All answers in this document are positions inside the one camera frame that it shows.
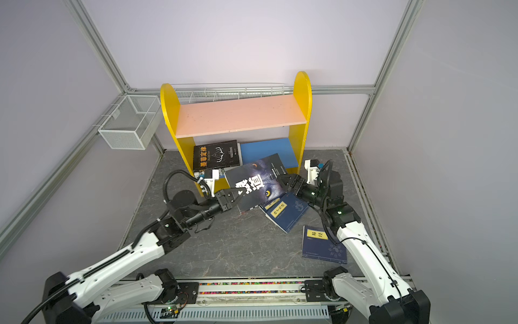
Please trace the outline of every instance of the pink shelf board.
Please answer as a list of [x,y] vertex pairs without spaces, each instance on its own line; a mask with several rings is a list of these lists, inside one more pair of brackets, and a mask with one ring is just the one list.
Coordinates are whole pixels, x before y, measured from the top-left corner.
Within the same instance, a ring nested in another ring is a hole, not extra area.
[[305,124],[295,97],[279,95],[181,105],[176,137],[192,137]]

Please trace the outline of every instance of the black book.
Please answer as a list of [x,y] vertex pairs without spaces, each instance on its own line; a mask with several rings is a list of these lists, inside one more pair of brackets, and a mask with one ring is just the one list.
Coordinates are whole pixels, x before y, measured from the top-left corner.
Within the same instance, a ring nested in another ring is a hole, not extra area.
[[240,163],[236,140],[194,147],[193,171],[237,165],[240,165]]
[[274,154],[228,170],[225,178],[231,188],[246,190],[246,194],[237,204],[241,212],[246,212],[285,193],[277,181],[281,174],[286,174],[286,169],[279,155]]

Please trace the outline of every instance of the yellow side panel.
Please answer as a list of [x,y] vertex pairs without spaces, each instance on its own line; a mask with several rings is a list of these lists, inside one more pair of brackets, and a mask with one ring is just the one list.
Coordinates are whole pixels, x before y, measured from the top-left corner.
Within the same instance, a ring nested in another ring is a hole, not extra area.
[[[160,88],[160,101],[162,103],[162,112],[164,113],[165,124],[171,133],[171,137],[175,140],[176,147],[182,155],[182,159],[189,170],[193,174],[193,153],[194,153],[194,138],[176,138],[176,126],[178,124],[178,114],[180,112],[180,101],[176,95],[174,88],[164,83]],[[200,187],[197,185],[198,191],[202,194]]]
[[230,187],[228,186],[228,182],[226,179],[216,180],[216,183],[214,184],[215,192],[218,192],[221,189],[228,189],[228,188],[230,188]]
[[309,81],[308,74],[304,71],[300,71],[295,77],[293,96],[297,100],[303,115],[306,117],[306,121],[309,123],[311,106],[313,105],[313,95],[311,93],[311,82]]
[[290,126],[288,138],[298,161],[297,172],[299,173],[302,165],[302,155],[306,145],[306,136],[308,135],[309,120],[311,118],[311,107],[313,106],[313,95],[311,93],[311,82],[308,74],[304,71],[297,73],[295,84],[293,85],[293,96],[297,100],[300,110],[306,117],[306,124]]
[[286,172],[288,172],[289,174],[298,174],[298,169],[299,168],[297,167],[290,167],[286,169]]
[[164,113],[167,128],[169,128],[171,136],[175,138],[178,114],[180,113],[180,101],[176,91],[168,83],[164,83],[160,88],[160,102],[162,103],[162,112]]

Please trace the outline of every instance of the yellow bookshelf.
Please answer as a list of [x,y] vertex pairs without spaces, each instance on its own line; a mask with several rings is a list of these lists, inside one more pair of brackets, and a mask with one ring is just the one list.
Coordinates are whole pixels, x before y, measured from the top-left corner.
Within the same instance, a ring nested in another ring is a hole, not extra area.
[[[298,161],[298,167],[287,171],[300,171],[312,106],[311,82],[306,72],[297,73],[293,94],[181,105],[174,88],[165,83],[160,89],[160,99],[165,123],[191,175],[194,175],[194,136],[280,126],[290,127],[288,138]],[[217,116],[218,122],[214,122],[213,116]],[[228,188],[225,179],[216,181],[215,191],[225,188]]]

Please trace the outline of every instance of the gray marble floor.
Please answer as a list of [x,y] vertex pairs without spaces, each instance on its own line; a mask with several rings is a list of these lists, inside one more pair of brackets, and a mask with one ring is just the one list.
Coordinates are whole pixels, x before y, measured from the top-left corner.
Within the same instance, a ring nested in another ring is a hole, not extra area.
[[[345,200],[364,219],[343,152],[307,150],[304,159],[319,159],[321,163],[333,159],[333,169],[340,173],[343,181]],[[167,151],[130,227],[126,244],[132,242],[140,229],[165,210],[162,183],[170,171],[178,168],[185,169],[180,153]],[[169,183],[169,196],[173,197],[177,191],[184,189],[190,189],[197,194],[192,181],[176,175]],[[339,264],[301,256],[304,225],[321,226],[318,214],[312,209],[308,209],[288,234],[282,232],[258,208],[243,215],[237,209],[233,209],[219,214],[209,230],[191,236],[169,254],[144,265],[139,272],[147,276],[157,269],[168,268],[178,279],[219,276],[322,276],[325,270]],[[345,267],[353,276],[362,276],[350,255]]]

